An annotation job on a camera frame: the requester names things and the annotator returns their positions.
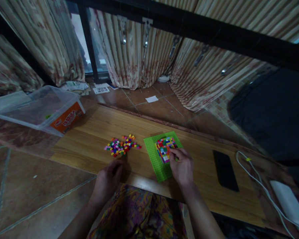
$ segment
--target mosaic tile wall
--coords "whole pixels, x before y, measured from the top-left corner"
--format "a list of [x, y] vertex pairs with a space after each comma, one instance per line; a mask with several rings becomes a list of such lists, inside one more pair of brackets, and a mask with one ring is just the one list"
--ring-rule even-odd
[[208, 110], [211, 114], [228, 125], [233, 131], [241, 135], [247, 142], [254, 145], [261, 153], [264, 154], [267, 154], [266, 151], [262, 149], [250, 135], [248, 135], [243, 129], [241, 129], [234, 121], [230, 119], [228, 113], [228, 104], [244, 85], [250, 84], [258, 77], [270, 74], [277, 69], [277, 67], [266, 63], [253, 74], [241, 80], [241, 82], [233, 86], [230, 90], [228, 90], [226, 93], [224, 93], [212, 103], [210, 103], [207, 107], [205, 107], [206, 110]]

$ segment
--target smartphone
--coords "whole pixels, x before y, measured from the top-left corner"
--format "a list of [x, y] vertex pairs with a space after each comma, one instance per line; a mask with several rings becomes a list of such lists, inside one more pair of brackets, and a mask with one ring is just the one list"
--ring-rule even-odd
[[228, 155], [213, 150], [218, 181], [221, 186], [239, 192], [232, 162]]

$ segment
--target glass window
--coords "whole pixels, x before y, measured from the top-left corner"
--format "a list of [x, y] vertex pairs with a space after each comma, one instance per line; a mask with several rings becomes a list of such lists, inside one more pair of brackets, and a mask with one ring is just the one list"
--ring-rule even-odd
[[67, 8], [69, 10], [69, 13], [71, 15], [71, 22], [74, 27], [74, 31], [76, 33], [77, 42], [80, 47], [81, 56], [83, 59], [83, 65], [85, 73], [91, 73], [93, 72], [89, 52], [87, 50], [87, 45], [85, 41], [85, 36], [83, 32], [83, 27], [81, 23], [81, 18], [79, 15], [79, 9], [77, 7], [76, 3], [73, 2], [66, 2]]
[[[73, 27], [74, 27], [74, 30], [76, 33], [76, 37], [77, 37], [77, 41], [79, 43], [85, 73], [92, 73], [93, 70], [92, 70], [92, 66], [91, 66], [91, 60], [90, 60], [89, 52], [87, 49], [84, 31], [83, 31], [82, 22], [81, 22], [81, 17], [79, 14], [77, 4], [73, 3], [73, 2], [68, 2], [68, 1], [66, 1], [66, 4], [67, 4], [68, 10], [69, 10], [69, 13], [71, 14], [71, 22], [73, 24]], [[86, 9], [86, 10], [87, 10], [88, 19], [90, 20], [91, 13], [90, 13], [89, 9]], [[105, 58], [102, 54], [103, 51], [99, 50], [100, 46], [98, 45], [98, 43], [96, 42], [96, 40], [93, 37], [92, 37], [92, 45], [93, 45], [93, 50], [94, 50], [94, 55], [95, 55], [97, 71], [98, 72], [108, 72], [108, 69], [107, 69], [106, 63], [105, 63]]]

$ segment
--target green baseplate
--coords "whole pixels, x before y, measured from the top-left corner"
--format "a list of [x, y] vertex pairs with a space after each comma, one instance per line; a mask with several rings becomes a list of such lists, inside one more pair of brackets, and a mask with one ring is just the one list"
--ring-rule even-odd
[[155, 136], [148, 137], [148, 138], [144, 138], [145, 146], [146, 146], [147, 152], [149, 154], [149, 158], [152, 163], [152, 166], [154, 168], [154, 172], [156, 174], [157, 181], [159, 183], [165, 181], [166, 179], [173, 177], [172, 170], [170, 168], [169, 163], [164, 164], [162, 162], [162, 159], [158, 155], [157, 149], [155, 147], [155, 143], [158, 140], [160, 140], [162, 138], [166, 138], [166, 137], [173, 137], [177, 144], [177, 147], [178, 148], [183, 147], [174, 131], [155, 135]]

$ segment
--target white power bank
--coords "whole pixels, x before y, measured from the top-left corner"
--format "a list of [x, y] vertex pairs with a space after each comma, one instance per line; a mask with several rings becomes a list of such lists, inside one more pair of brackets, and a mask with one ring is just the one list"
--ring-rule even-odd
[[270, 181], [270, 184], [278, 198], [285, 216], [290, 221], [299, 225], [299, 202], [291, 188], [278, 181]]

